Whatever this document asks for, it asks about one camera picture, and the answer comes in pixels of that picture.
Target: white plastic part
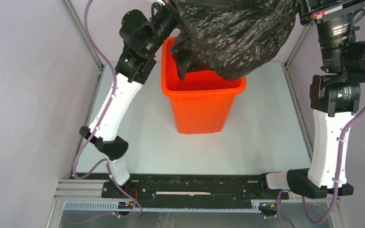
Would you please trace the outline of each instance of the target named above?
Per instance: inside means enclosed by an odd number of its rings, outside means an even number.
[[[128,78],[122,74],[117,75],[117,89],[115,91],[115,97],[112,96],[112,88],[108,92],[106,100],[103,103],[103,106],[100,109],[95,120],[89,125],[90,131],[96,129],[95,136],[97,138],[102,137],[103,141],[113,141],[117,136],[118,127],[121,123],[121,120],[131,103],[132,99],[138,93],[138,91],[142,88],[142,84],[137,82],[128,82]],[[96,127],[97,121],[101,116],[101,113],[104,110],[105,105],[107,104],[110,97],[113,97],[113,100],[107,109],[107,112],[101,121],[100,126]],[[126,169],[125,156],[121,157],[118,160],[110,161],[109,157],[102,153],[102,155],[108,160],[110,163],[111,174],[114,176],[115,180],[119,185],[123,185],[129,179],[129,172]]]
[[[165,2],[162,1],[162,0],[147,0],[147,1],[150,2],[150,3],[159,3],[162,6],[166,5]]]
[[[314,110],[314,151],[311,167],[308,170],[308,179],[317,185],[326,186],[328,189],[334,187],[334,177],[336,170],[336,161],[338,155],[338,138],[343,127],[353,119],[350,112],[336,113],[335,117],[328,117],[327,113]],[[349,131],[344,138],[344,148],[342,153],[341,172],[339,175],[339,187],[346,184],[345,162],[347,140]]]
[[[290,189],[286,178],[287,172],[271,172],[268,173],[267,184],[270,189]]]

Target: orange trash bin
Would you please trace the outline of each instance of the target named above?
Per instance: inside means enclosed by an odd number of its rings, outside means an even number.
[[[170,98],[177,131],[181,134],[220,132],[237,94],[246,79],[227,81],[213,71],[187,73],[183,81],[177,73],[170,48],[174,37],[163,43],[162,91]]]

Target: trash bag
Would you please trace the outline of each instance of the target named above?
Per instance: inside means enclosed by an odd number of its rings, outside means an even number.
[[[172,55],[179,77],[199,70],[235,80],[273,59],[296,19],[296,0],[172,0],[183,28]]]

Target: orange bucket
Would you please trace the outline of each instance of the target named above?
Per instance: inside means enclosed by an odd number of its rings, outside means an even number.
[[[213,71],[177,74],[170,48],[175,37],[163,43],[162,90],[170,98],[177,131],[181,134],[220,132],[237,94],[244,91],[246,79],[227,81]]]

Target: black bracket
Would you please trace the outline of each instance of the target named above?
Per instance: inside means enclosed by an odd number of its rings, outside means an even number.
[[[90,129],[87,126],[81,127],[79,134],[85,139],[88,139],[91,135]],[[103,138],[95,137],[90,140],[98,151],[108,156],[110,160],[120,159],[128,150],[128,142],[117,136],[114,141],[103,141]]]
[[[326,186],[319,188],[313,184],[307,177],[308,170],[307,168],[288,171],[287,180],[290,190],[293,193],[310,199],[326,198],[327,194],[334,194],[333,189],[327,189]],[[350,196],[353,195],[353,191],[353,186],[347,183],[339,188],[338,196]]]

